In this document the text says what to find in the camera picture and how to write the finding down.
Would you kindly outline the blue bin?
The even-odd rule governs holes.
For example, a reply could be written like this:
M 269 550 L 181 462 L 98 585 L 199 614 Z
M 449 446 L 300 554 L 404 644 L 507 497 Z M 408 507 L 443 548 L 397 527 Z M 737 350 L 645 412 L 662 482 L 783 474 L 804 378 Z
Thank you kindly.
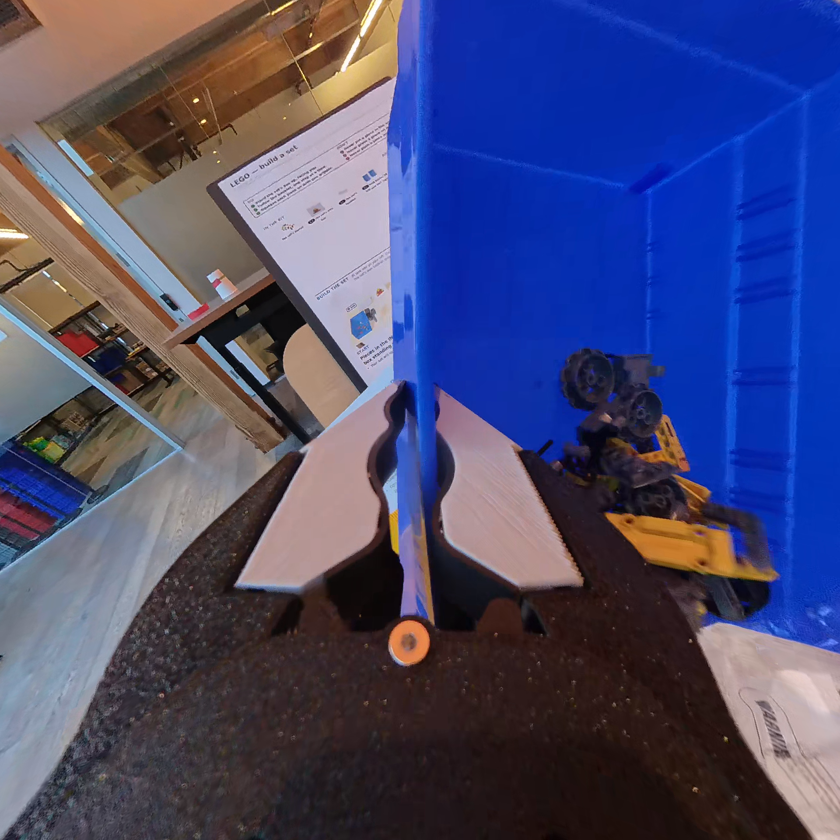
M 761 516 L 752 621 L 838 653 L 838 2 L 403 2 L 395 373 L 573 436 L 581 348 L 652 354 L 692 474 Z

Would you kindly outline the large clear labelled bag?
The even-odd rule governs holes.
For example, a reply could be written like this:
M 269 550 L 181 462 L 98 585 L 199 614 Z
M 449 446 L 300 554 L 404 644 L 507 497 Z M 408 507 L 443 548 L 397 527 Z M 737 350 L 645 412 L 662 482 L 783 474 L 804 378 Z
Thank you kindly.
M 839 838 L 839 655 L 717 623 L 699 645 L 731 717 L 811 838 Z

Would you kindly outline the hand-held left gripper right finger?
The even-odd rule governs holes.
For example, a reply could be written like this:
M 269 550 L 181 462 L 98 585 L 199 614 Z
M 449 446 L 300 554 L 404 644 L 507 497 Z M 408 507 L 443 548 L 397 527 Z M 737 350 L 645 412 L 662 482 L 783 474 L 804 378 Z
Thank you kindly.
M 530 595 L 585 578 L 522 459 L 522 448 L 437 392 L 434 598 L 441 624 L 477 626 L 493 603 L 522 615 Z

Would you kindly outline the storage shelf with bins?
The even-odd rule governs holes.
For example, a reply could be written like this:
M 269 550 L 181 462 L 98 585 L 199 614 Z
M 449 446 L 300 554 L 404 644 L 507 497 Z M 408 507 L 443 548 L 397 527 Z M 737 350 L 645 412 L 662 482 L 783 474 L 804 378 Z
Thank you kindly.
M 1 446 L 1 567 L 32 550 L 80 514 L 88 484 L 14 439 Z

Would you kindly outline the dark wooden table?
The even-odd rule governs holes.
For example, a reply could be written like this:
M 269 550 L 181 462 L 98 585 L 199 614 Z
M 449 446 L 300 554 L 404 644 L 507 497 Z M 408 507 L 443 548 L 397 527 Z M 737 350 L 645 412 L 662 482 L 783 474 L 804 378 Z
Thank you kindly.
M 180 324 L 165 339 L 164 346 L 172 350 L 205 339 L 208 346 L 236 373 L 246 391 L 306 444 L 311 436 L 274 397 L 270 391 L 271 381 L 256 364 L 231 351 L 237 338 L 261 326 L 273 339 L 269 349 L 281 361 L 291 336 L 306 323 L 274 277 L 265 271 L 257 272 L 244 280 L 230 297 L 212 301 L 198 318 Z

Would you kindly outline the pile of dark parts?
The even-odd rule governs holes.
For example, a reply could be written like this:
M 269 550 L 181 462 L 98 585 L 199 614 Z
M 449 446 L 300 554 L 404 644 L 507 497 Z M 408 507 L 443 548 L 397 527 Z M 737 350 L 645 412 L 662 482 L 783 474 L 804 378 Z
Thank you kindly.
M 743 623 L 770 603 L 779 575 L 767 532 L 750 511 L 713 500 L 651 386 L 665 368 L 651 354 L 582 348 L 560 372 L 585 418 L 551 467 L 582 488 L 629 541 L 695 625 Z

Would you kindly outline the wooden pillar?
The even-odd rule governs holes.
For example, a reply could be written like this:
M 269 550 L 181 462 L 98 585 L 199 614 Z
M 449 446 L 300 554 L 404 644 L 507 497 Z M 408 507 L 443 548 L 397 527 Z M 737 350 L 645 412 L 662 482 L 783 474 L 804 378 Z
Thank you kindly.
M 24 163 L 1 148 L 2 211 L 39 243 L 73 279 L 118 317 L 174 373 L 267 453 L 289 436 L 273 415 L 256 405 L 204 349 L 165 346 L 175 329 L 152 295 L 71 219 Z

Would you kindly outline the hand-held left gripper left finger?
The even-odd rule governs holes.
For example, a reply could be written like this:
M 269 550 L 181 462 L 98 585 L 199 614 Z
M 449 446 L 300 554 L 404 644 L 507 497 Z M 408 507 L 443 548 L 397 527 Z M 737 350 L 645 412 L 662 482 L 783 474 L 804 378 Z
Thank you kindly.
M 389 384 L 301 450 L 238 590 L 321 595 L 349 628 L 384 628 L 399 617 L 404 572 L 385 483 L 404 419 L 405 386 Z

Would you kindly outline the round wooden chair back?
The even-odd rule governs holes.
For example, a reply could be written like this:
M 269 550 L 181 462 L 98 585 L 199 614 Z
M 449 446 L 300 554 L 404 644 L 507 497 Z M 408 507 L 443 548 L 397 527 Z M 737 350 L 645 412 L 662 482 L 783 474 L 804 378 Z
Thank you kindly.
M 361 393 L 307 324 L 289 337 L 282 363 L 291 388 L 323 428 L 329 427 Z

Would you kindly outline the white instruction sign board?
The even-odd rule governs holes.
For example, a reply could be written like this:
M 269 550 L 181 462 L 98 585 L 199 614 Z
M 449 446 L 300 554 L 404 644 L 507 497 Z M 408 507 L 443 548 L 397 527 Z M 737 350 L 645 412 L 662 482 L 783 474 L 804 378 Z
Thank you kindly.
M 392 363 L 395 84 L 379 80 L 206 189 L 359 392 Z

